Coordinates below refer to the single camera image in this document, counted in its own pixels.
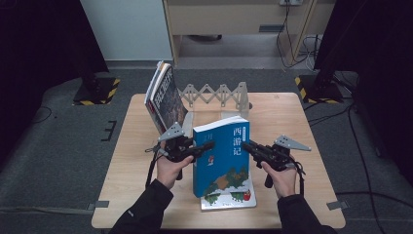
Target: book cover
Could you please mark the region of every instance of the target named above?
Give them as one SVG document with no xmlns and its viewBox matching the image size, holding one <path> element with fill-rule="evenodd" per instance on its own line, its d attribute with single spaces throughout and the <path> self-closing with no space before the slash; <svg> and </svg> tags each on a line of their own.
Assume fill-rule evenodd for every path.
<svg viewBox="0 0 413 234">
<path fill-rule="evenodd" d="M 196 197 L 249 189 L 249 154 L 242 149 L 249 142 L 249 122 L 241 116 L 222 119 L 193 129 L 194 146 L 213 140 L 215 145 L 193 164 L 193 192 Z"/>
<path fill-rule="evenodd" d="M 248 178 L 249 189 L 246 192 L 231 192 L 226 194 L 212 194 L 201 198 L 201 210 L 219 211 L 228 209 L 242 209 L 256 207 L 254 186 L 252 185 L 251 174 Z"/>
<path fill-rule="evenodd" d="M 175 122 L 183 125 L 188 110 L 183 105 L 173 78 L 172 66 L 158 62 L 157 70 L 146 92 L 144 104 L 158 129 L 163 134 Z"/>
</svg>

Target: cable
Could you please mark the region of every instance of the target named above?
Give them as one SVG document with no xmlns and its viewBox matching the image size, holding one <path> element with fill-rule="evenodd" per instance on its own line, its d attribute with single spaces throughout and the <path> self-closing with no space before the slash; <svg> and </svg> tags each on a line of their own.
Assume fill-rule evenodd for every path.
<svg viewBox="0 0 413 234">
<path fill-rule="evenodd" d="M 317 105 L 317 104 L 319 104 L 319 102 L 314 103 L 314 104 L 312 104 L 312 105 L 310 105 L 310 106 L 307 106 L 306 108 L 304 108 L 304 111 L 310 109 L 311 107 L 313 107 L 313 106 L 315 106 L 315 105 Z"/>
<path fill-rule="evenodd" d="M 149 184 L 151 183 L 152 173 L 154 172 L 156 162 L 158 161 L 158 159 L 164 156 L 164 154 L 160 154 L 158 156 L 160 149 L 161 149 L 161 144 L 159 142 L 153 148 L 145 149 L 145 152 L 154 152 L 154 157 L 152 158 L 151 164 L 149 165 L 149 171 L 148 171 L 148 176 L 145 182 L 145 188 L 147 188 Z"/>
<path fill-rule="evenodd" d="M 307 39 L 311 39 L 311 38 L 316 39 L 316 40 L 315 40 L 315 44 L 316 44 L 316 45 L 314 46 L 314 49 L 311 51 L 311 54 L 315 56 L 315 55 L 317 54 L 317 52 L 319 51 L 319 49 L 317 49 L 318 41 L 322 41 L 322 40 L 318 38 L 318 35 L 317 35 L 317 36 L 306 36 L 306 37 L 303 39 L 303 44 L 306 43 L 306 40 L 307 40 Z M 308 51 L 305 51 L 305 52 L 304 52 L 304 51 L 300 51 L 300 53 L 307 54 Z"/>
<path fill-rule="evenodd" d="M 307 56 L 306 56 L 306 66 L 307 66 L 307 68 L 310 70 L 310 71 L 312 71 L 312 72 L 316 72 L 315 70 L 314 70 L 314 66 L 311 64 L 311 60 L 310 60 L 310 51 L 309 51 L 309 49 L 307 48 L 307 45 L 306 45 L 306 43 L 305 43 L 305 40 L 303 40 L 303 46 L 304 46 L 304 48 L 306 48 L 306 51 L 307 51 Z"/>
<path fill-rule="evenodd" d="M 290 6 L 290 3 L 289 3 L 288 0 L 286 0 L 285 3 L 286 3 L 286 5 L 285 5 L 285 19 L 284 19 L 284 22 L 282 23 L 282 28 L 285 28 L 286 35 L 287 35 L 287 37 L 288 37 L 288 42 L 289 42 L 289 49 L 291 50 L 292 59 L 293 59 L 293 61 L 296 61 L 296 63 L 294 63 L 294 64 L 292 64 L 292 65 L 285 65 L 285 63 L 284 63 L 284 61 L 283 61 L 283 59 L 282 59 L 282 51 L 280 50 L 280 35 L 277 37 L 276 44 L 277 44 L 277 49 L 279 50 L 279 53 L 280 53 L 280 58 L 282 59 L 282 65 L 283 65 L 285 68 L 291 68 L 291 67 L 295 66 L 296 64 L 298 64 L 298 63 L 304 61 L 305 59 L 307 59 L 307 57 L 305 57 L 305 58 L 297 61 L 297 60 L 295 59 L 294 55 L 293 55 L 291 38 L 290 38 L 289 32 L 288 32 L 288 14 L 289 14 L 289 6 Z"/>
<path fill-rule="evenodd" d="M 51 108 L 49 108 L 49 107 L 47 107 L 47 106 L 40 106 L 39 109 L 41 109 L 41 108 L 44 108 L 44 109 L 49 110 L 48 116 L 46 116 L 46 118 L 44 118 L 44 119 L 42 119 L 42 120 L 39 120 L 39 121 L 32 121 L 31 124 L 39 124 L 39 123 L 42 123 L 43 121 L 45 121 L 45 120 L 49 119 L 49 117 L 51 117 L 51 115 L 52 115 L 52 113 L 53 113 Z"/>
<path fill-rule="evenodd" d="M 381 231 L 383 234 L 385 234 L 386 232 L 385 232 L 385 230 L 383 229 L 383 227 L 382 227 L 382 225 L 381 225 L 381 223 L 380 223 L 380 221 L 379 221 L 379 217 L 377 216 L 376 206 L 375 206 L 375 204 L 374 204 L 373 192 L 372 192 L 372 189 L 371 189 L 370 175 L 369 175 L 369 173 L 368 173 L 367 166 L 366 166 L 365 160 L 364 160 L 364 156 L 363 156 L 363 154 L 362 154 L 362 152 L 361 152 L 361 148 L 360 148 L 360 145 L 359 145 L 359 143 L 358 143 L 358 139 L 357 139 L 357 135 L 356 135 L 355 128 L 354 128 L 354 126 L 353 126 L 353 121 L 352 121 L 352 117 L 351 117 L 351 114 L 350 114 L 350 110 L 351 110 L 351 108 L 348 109 L 348 112 L 347 112 L 348 115 L 347 115 L 347 116 L 348 116 L 348 118 L 349 118 L 349 123 L 350 123 L 350 127 L 351 127 L 351 129 L 352 129 L 353 137 L 355 138 L 355 141 L 356 141 L 356 145 L 357 145 L 357 149 L 358 149 L 358 154 L 360 155 L 360 159 L 361 159 L 362 165 L 363 165 L 363 167 L 364 167 L 365 177 L 366 177 L 367 186 L 368 186 L 368 195 L 369 195 L 369 197 L 370 197 L 371 208 L 373 209 L 373 215 L 374 215 L 374 218 L 376 219 L 377 226 L 379 227 L 380 231 Z"/>
<path fill-rule="evenodd" d="M 314 125 L 319 124 L 319 123 L 321 123 L 322 121 L 325 121 L 325 120 L 330 119 L 330 118 L 332 118 L 332 117 L 339 116 L 339 115 L 341 115 L 341 114 L 346 113 L 346 111 L 347 111 L 349 108 L 351 108 L 354 104 L 355 104 L 355 103 L 353 102 L 352 104 L 348 105 L 344 110 L 342 110 L 342 111 L 340 111 L 340 112 L 338 112 L 338 113 L 336 113 L 336 114 L 327 115 L 327 116 L 319 117 L 319 118 L 317 118 L 317 119 L 309 120 L 309 121 L 308 121 L 309 123 L 319 120 L 318 122 L 310 125 L 310 127 L 313 127 Z"/>
</svg>

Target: wooden table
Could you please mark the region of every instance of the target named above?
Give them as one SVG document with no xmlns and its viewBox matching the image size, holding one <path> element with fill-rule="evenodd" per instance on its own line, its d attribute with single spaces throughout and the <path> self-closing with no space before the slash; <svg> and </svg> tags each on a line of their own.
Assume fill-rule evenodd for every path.
<svg viewBox="0 0 413 234">
<path fill-rule="evenodd" d="M 99 201 L 109 201 L 107 208 L 96 208 L 92 219 L 94 228 L 111 228 L 118 217 L 144 191 L 153 147 L 158 132 L 143 105 L 144 95 L 131 99 Z M 250 93 L 250 138 L 261 144 L 272 145 L 280 135 L 287 135 L 312 151 L 291 150 L 304 166 L 305 198 L 320 222 L 334 228 L 345 226 L 340 209 L 330 210 L 326 204 L 337 201 L 328 174 L 319 155 L 316 142 L 304 114 L 301 102 L 293 93 Z M 194 126 L 217 120 L 214 113 L 194 116 Z M 250 157 L 250 172 L 256 193 L 257 206 L 251 209 L 201 212 L 200 199 L 192 192 L 192 166 L 183 170 L 183 179 L 176 182 L 171 192 L 174 198 L 165 211 L 162 228 L 167 229 L 269 229 L 281 228 L 276 191 L 264 186 L 266 173 L 255 167 Z"/>
</svg>

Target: yellow black hazard tape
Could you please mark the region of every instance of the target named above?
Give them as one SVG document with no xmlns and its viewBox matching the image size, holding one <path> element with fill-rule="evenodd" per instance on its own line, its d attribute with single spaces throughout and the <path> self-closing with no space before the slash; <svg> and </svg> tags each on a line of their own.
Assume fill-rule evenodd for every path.
<svg viewBox="0 0 413 234">
<path fill-rule="evenodd" d="M 307 92 L 304 88 L 303 83 L 301 82 L 300 77 L 295 78 L 295 84 L 297 85 L 298 90 L 300 91 L 301 98 L 303 99 L 304 103 L 330 103 L 336 104 L 341 103 L 342 100 L 339 98 L 312 98 L 308 97 Z"/>
<path fill-rule="evenodd" d="M 121 82 L 121 79 L 114 79 L 112 87 L 110 91 L 107 94 L 107 97 L 105 99 L 81 99 L 77 101 L 73 101 L 74 105 L 95 105 L 95 104 L 108 104 L 112 100 L 113 96 L 116 93 L 116 90 L 118 89 L 119 83 Z"/>
</svg>

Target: black jacket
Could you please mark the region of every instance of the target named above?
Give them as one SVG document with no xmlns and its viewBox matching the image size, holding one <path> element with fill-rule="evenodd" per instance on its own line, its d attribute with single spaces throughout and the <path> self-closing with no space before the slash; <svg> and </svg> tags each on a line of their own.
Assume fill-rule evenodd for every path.
<svg viewBox="0 0 413 234">
<path fill-rule="evenodd" d="M 109 234 L 157 233 L 162 225 L 164 210 L 173 194 L 156 179 L 137 201 L 115 223 Z M 329 226 L 322 226 L 301 195 L 280 198 L 278 201 L 283 234 L 336 233 Z"/>
</svg>

